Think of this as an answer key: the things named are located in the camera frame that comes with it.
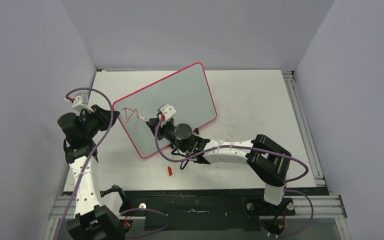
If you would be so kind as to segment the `white marker pen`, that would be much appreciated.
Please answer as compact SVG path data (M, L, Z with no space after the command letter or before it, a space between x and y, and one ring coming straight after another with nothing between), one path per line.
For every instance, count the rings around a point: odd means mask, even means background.
M142 121L144 121L144 122L148 122L149 121L147 118L142 117L142 116L138 116L137 118L142 120Z

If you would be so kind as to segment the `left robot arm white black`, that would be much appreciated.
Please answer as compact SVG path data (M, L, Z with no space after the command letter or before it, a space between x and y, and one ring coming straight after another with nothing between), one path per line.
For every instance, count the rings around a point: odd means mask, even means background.
M93 140L98 132L107 133L119 115L119 111L105 110L95 104L79 114L65 113L57 121L65 134L65 160L75 183L70 199L75 202L73 219L66 223L74 240L123 240L126 237L118 216L129 210L129 201L115 196L109 207L101 202L97 177L99 144Z

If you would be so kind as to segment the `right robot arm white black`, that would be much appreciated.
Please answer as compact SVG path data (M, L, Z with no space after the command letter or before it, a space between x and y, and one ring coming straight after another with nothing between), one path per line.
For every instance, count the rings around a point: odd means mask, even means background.
M268 136L258 134L255 139L226 142L202 138L194 134L188 124L175 125L172 119L160 124L155 117L145 123L157 140L169 142L172 155L197 164L235 163L250 166L265 184L263 209L269 214L276 214L282 209L292 155Z

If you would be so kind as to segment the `red marker cap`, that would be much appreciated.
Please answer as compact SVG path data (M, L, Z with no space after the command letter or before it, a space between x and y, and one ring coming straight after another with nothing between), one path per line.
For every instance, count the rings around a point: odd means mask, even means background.
M172 176L173 175L173 170L170 166L167 167L168 175Z

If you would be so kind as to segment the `pink framed whiteboard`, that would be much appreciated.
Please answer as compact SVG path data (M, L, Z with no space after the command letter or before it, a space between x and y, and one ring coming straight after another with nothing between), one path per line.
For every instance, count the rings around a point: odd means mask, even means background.
M176 124L188 124L192 129L201 128L217 117L217 110L204 66L196 62L140 88L113 103L118 117L136 152L146 159L157 152L155 138L138 116L146 119L157 117L158 109L170 104L176 110Z

